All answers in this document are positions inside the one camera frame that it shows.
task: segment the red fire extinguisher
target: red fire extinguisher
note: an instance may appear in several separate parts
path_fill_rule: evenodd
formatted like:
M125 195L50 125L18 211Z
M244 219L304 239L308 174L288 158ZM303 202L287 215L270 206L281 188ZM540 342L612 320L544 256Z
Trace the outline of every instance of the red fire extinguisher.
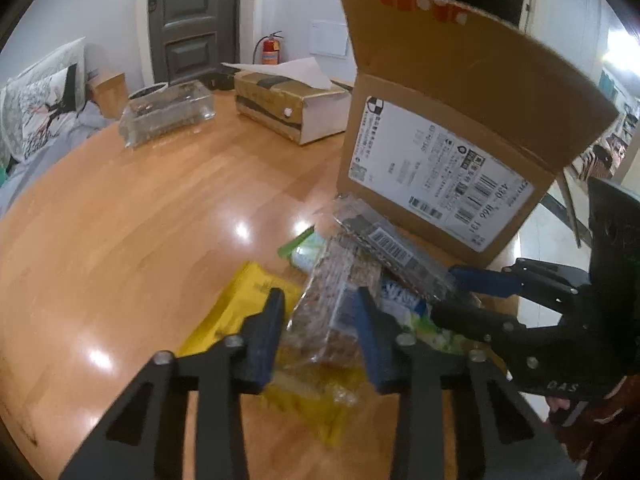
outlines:
M281 44L280 40L283 39L282 36L279 36L281 30L277 32L273 32L272 34L265 36L255 45L254 49L254 60L255 53L258 50L258 47L262 43L262 60L261 63L263 65L277 65L280 63L280 49Z

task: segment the white tile floor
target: white tile floor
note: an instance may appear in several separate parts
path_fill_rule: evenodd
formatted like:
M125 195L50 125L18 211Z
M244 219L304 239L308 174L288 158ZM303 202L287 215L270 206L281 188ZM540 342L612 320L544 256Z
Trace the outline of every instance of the white tile floor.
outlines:
M585 213L588 212L587 197L584 192L573 183L572 179L569 179L569 181L572 197L576 203L575 208L578 219L587 225L588 222ZM552 186L550 193L561 203L564 203L556 184ZM587 270L589 267L591 249L584 244L578 249L575 245L571 230L544 206L538 205L533 210L533 213L531 213L518 232L518 236L520 239L520 256L523 258L563 264L584 270ZM560 315L553 310L549 310L529 300L520 300L518 320L528 327L553 326L558 323L559 319ZM542 419L546 419L548 407L545 399L529 394L524 394L524 396L538 415Z

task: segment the table surface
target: table surface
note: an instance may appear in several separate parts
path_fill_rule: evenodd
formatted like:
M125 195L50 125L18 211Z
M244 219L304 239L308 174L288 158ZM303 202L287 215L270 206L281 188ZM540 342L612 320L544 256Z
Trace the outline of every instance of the table surface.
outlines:
M301 147L239 116L232 93L216 108L136 150L106 128L0 222L0 415L44 480L154 352L179 348L243 262L293 276L277 247L335 195L342 135ZM494 266L510 263L511 244ZM251 478L386 479L397 408L364 391L344 443L327 449L244 397Z

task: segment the door panel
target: door panel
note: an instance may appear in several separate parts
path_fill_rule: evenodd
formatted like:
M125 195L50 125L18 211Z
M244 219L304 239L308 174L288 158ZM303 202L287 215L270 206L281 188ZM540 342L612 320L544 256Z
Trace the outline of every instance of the door panel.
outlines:
M149 8L156 82L215 79L238 61L238 0L157 0Z

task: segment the small cardboard box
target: small cardboard box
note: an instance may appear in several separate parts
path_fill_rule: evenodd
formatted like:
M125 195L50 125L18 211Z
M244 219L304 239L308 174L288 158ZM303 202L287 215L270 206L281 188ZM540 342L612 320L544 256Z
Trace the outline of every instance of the small cardboard box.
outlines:
M358 76L338 190L487 266L615 107L565 60L480 10L342 4Z
M238 111L297 144L343 132L350 105L350 92L337 84L319 90L284 76L236 74Z
M127 83L123 73L100 70L98 75L88 81L91 96L108 119L122 117L124 107L129 102Z

